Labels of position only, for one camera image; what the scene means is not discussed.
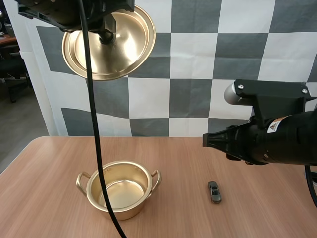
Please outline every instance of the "pot handle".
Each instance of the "pot handle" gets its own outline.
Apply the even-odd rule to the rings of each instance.
[[[158,175],[158,179],[157,179],[157,182],[154,184],[154,186],[152,187],[150,193],[149,193],[149,196],[147,198],[149,198],[153,192],[157,189],[157,187],[160,185],[160,183],[162,182],[162,175],[160,174],[160,171],[158,170],[155,170],[151,176],[154,177],[155,175]]]
[[[89,175],[88,173],[86,172],[81,172],[78,177],[77,177],[77,181],[76,181],[76,186],[77,188],[79,189],[79,191],[81,191],[83,193],[83,195],[85,195],[85,197],[87,196],[86,195],[86,191],[83,189],[83,186],[80,184],[80,180],[81,180],[81,176],[85,176],[87,178],[90,179],[91,175]]]

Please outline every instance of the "floor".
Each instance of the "floor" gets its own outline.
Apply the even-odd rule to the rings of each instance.
[[[0,83],[0,174],[33,139],[48,135],[34,91],[27,88],[11,103]]]

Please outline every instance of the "pot rim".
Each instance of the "pot rim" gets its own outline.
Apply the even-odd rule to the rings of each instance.
[[[143,196],[134,204],[127,206],[127,207],[123,207],[123,208],[113,208],[113,212],[114,213],[120,213],[120,212],[126,212],[128,210],[131,210],[137,206],[139,206],[142,202],[144,202],[147,197],[149,196],[151,189],[152,189],[152,176],[150,174],[150,172],[141,164],[136,163],[134,161],[128,161],[128,160],[120,160],[120,161],[113,161],[110,162],[108,164],[103,165],[103,170],[105,170],[106,168],[113,166],[113,165],[118,165],[118,164],[131,164],[134,166],[137,166],[138,168],[142,169],[142,171],[145,173],[145,175],[147,176],[148,179],[148,187],[147,190],[144,192]],[[98,170],[96,170],[90,177],[87,186],[86,186],[86,193],[87,193],[87,198],[89,200],[89,202],[96,207],[98,210],[104,211],[104,212],[109,212],[108,209],[106,207],[101,206],[96,200],[93,199],[93,196],[91,194],[91,186],[93,181],[96,179],[96,177],[98,176]]]

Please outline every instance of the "yellow warning sticker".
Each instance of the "yellow warning sticker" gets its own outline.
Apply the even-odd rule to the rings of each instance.
[[[278,118],[275,119],[271,125],[269,125],[268,129],[267,129],[267,133],[274,133],[277,131],[279,124],[281,123],[281,121],[283,121],[285,118],[287,118],[289,116],[286,117],[282,117],[282,118]]]

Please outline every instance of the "black cable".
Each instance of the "black cable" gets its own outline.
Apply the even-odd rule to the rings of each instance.
[[[305,165],[305,176],[307,181],[307,186],[309,193],[311,194],[311,197],[313,199],[314,205],[317,208],[317,195],[314,189],[313,179],[312,179],[312,173],[311,173],[311,167],[309,165]]]
[[[107,209],[109,211],[109,214],[111,216],[111,219],[112,219],[116,229],[118,230],[120,236],[122,238],[127,238],[127,236],[124,234],[118,220],[115,217],[115,214],[113,212],[113,209],[112,209],[110,201],[109,201],[107,189],[106,189],[106,183],[105,183],[104,172],[103,172],[103,162],[102,162],[101,149],[100,149],[100,138],[99,138],[98,123],[97,123],[97,114],[96,114],[96,108],[95,108],[93,74],[92,74],[91,60],[90,60],[87,19],[86,19],[84,5],[83,5],[82,0],[78,0],[78,4],[79,4],[81,28],[82,28],[82,32],[83,32],[83,38],[84,38],[89,104],[90,104],[91,118],[93,121],[99,180],[100,180],[100,184],[101,184],[101,189],[103,191],[105,203],[106,203]]]

